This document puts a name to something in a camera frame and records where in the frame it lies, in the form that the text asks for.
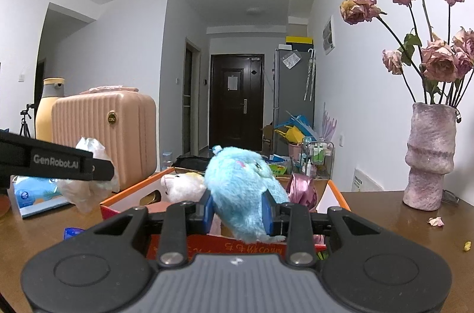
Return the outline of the yellow box on fridge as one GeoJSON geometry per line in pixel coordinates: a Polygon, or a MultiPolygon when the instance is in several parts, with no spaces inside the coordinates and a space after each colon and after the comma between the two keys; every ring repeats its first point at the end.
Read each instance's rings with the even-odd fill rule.
{"type": "Polygon", "coordinates": [[[311,37],[303,36],[287,36],[285,38],[286,45],[291,45],[292,50],[307,52],[313,48],[313,39],[311,37]]]}

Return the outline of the blue tissue pack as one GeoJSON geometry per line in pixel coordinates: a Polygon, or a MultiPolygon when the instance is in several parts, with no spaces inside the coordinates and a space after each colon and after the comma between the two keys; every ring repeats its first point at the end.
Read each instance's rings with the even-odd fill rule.
{"type": "Polygon", "coordinates": [[[54,178],[13,177],[13,191],[22,219],[70,204],[60,193],[57,182],[54,178]]]}

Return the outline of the pink satin scrunchie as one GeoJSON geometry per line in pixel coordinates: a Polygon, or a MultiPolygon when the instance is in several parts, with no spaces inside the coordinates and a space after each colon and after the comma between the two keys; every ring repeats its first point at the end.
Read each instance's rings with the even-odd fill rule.
{"type": "Polygon", "coordinates": [[[316,208],[318,196],[311,177],[304,174],[292,174],[286,192],[289,202],[306,206],[309,210],[316,208]]]}

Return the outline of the fallen pink petal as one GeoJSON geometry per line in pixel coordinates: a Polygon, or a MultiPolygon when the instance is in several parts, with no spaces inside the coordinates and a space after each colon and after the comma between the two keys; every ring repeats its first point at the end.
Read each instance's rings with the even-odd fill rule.
{"type": "Polygon", "coordinates": [[[441,217],[435,217],[435,218],[429,218],[428,224],[430,224],[431,226],[433,227],[443,227],[444,226],[444,222],[442,220],[441,217]]]}

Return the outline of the pink ribbed suitcase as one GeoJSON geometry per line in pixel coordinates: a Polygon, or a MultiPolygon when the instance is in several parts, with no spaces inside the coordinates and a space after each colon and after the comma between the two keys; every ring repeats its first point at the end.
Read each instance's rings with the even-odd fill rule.
{"type": "Polygon", "coordinates": [[[74,147],[94,138],[118,172],[120,189],[147,179],[158,166],[157,109],[136,88],[101,86],[63,97],[52,107],[53,141],[74,147]]]}

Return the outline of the grey refrigerator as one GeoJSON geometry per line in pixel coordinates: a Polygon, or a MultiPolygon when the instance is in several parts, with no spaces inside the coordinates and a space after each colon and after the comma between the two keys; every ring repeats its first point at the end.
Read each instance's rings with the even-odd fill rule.
{"type": "Polygon", "coordinates": [[[276,131],[291,125],[291,115],[304,116],[310,126],[314,119],[314,96],[311,96],[311,58],[313,46],[292,44],[292,49],[276,49],[274,52],[274,104],[273,104],[273,152],[289,153],[288,142],[276,131]]]}

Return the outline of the orange fruit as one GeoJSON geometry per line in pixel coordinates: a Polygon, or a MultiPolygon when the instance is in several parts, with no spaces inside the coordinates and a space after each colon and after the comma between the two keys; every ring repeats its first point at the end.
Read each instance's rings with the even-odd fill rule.
{"type": "Polygon", "coordinates": [[[10,199],[6,194],[0,194],[0,217],[9,212],[11,208],[10,199]]]}

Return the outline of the red cardboard box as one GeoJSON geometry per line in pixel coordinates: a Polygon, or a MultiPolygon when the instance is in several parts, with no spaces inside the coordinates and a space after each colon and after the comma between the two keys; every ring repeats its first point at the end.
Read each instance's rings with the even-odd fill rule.
{"type": "Polygon", "coordinates": [[[284,233],[269,234],[263,222],[262,195],[270,192],[276,203],[302,205],[311,212],[326,213],[328,205],[317,192],[314,179],[303,174],[275,177],[265,163],[242,159],[212,163],[204,174],[168,168],[115,194],[100,204],[103,218],[138,206],[143,197],[159,190],[161,200],[149,212],[169,210],[172,204],[197,202],[210,192],[214,218],[205,236],[192,234],[188,255],[199,253],[277,253],[286,251],[284,233]]]}

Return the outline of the black tripod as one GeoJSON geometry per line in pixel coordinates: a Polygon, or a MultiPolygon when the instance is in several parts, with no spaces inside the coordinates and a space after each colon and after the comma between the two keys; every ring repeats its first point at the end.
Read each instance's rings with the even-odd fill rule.
{"type": "Polygon", "coordinates": [[[28,121],[32,119],[32,116],[30,114],[30,110],[35,109],[34,104],[27,104],[26,108],[24,108],[20,112],[20,116],[22,117],[21,119],[21,127],[20,127],[20,132],[19,134],[24,137],[31,137],[31,131],[29,129],[28,121]]]}

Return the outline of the dried pink roses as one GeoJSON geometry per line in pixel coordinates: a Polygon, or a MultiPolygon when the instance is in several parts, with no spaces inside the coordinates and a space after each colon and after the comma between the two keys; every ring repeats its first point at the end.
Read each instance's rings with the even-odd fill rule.
{"type": "Polygon", "coordinates": [[[451,11],[465,0],[443,0],[447,14],[448,36],[442,39],[431,25],[426,0],[392,0],[410,13],[411,29],[399,36],[384,19],[387,13],[378,0],[342,0],[339,10],[348,25],[377,20],[394,38],[397,48],[382,51],[387,72],[405,76],[413,68],[421,79],[423,99],[427,105],[457,108],[473,81],[473,29],[451,29],[451,11]]]}

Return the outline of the blue small box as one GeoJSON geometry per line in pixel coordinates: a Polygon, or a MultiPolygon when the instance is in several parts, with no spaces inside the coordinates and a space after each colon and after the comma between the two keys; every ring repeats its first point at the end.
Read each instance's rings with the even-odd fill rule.
{"type": "Polygon", "coordinates": [[[63,240],[80,235],[82,232],[84,232],[84,229],[76,227],[67,227],[63,231],[63,240]]]}

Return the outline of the white yellow plush toy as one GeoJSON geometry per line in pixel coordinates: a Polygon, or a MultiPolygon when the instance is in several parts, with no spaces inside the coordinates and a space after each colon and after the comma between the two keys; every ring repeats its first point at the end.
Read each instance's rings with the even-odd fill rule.
{"type": "Polygon", "coordinates": [[[166,202],[198,202],[206,191],[204,177],[197,173],[166,174],[161,178],[166,202]]]}

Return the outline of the pink textured vase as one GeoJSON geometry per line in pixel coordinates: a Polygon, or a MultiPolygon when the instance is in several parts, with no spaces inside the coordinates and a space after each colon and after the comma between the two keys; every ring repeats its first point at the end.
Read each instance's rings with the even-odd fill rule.
{"type": "Polygon", "coordinates": [[[406,164],[410,167],[403,203],[422,211],[441,206],[444,177],[454,169],[457,111],[448,105],[412,106],[406,164]]]}

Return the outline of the light blue plush toy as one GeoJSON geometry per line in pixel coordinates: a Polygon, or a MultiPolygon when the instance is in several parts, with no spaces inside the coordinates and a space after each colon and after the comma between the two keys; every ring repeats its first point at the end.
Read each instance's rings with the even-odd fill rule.
{"type": "Polygon", "coordinates": [[[212,152],[204,181],[222,223],[247,244],[282,243],[285,237],[266,234],[262,194],[268,190],[278,203],[288,202],[289,196],[264,158],[251,150],[219,145],[212,152]]]}

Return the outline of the dark entrance door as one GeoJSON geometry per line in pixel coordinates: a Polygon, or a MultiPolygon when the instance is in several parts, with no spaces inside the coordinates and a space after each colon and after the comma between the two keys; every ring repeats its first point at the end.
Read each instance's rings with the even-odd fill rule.
{"type": "Polygon", "coordinates": [[[259,152],[264,123],[264,55],[211,56],[209,146],[259,152]]]}

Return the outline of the yellow thermos jug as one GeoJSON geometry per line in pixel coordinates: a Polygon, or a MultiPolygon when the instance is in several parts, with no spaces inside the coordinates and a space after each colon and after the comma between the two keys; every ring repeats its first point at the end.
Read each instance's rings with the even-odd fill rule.
{"type": "Polygon", "coordinates": [[[65,79],[61,77],[43,80],[43,93],[35,117],[35,138],[52,142],[52,107],[64,97],[65,79]]]}

